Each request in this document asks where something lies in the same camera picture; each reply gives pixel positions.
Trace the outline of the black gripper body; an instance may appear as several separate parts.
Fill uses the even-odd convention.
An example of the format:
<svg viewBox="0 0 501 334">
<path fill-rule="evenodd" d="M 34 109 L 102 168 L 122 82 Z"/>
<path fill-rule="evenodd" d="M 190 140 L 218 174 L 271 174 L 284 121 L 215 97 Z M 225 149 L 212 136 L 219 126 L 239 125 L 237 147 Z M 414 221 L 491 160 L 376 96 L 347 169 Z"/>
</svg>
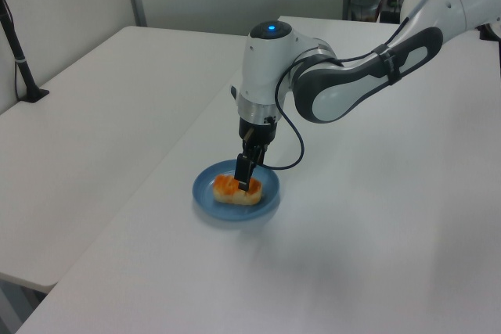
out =
<svg viewBox="0 0 501 334">
<path fill-rule="evenodd" d="M 276 136 L 276 129 L 277 123 L 274 120 L 271 123 L 258 125 L 240 118 L 239 136 L 242 139 L 243 151 L 269 145 Z"/>
</svg>

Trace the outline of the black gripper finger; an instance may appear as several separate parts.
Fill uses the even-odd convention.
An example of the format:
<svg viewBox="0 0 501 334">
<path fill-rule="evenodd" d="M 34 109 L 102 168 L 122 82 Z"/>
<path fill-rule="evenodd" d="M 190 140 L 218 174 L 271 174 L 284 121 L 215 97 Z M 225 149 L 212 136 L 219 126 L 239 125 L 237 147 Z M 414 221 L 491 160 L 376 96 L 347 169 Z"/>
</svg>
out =
<svg viewBox="0 0 501 334">
<path fill-rule="evenodd" d="M 264 165 L 265 153 L 267 151 L 267 145 L 256 145 L 251 151 L 252 163 L 258 166 Z"/>
<path fill-rule="evenodd" d="M 249 191 L 251 177 L 254 170 L 254 162 L 252 159 L 242 153 L 236 158 L 236 168 L 234 178 L 238 182 L 238 188 L 245 192 Z"/>
</svg>

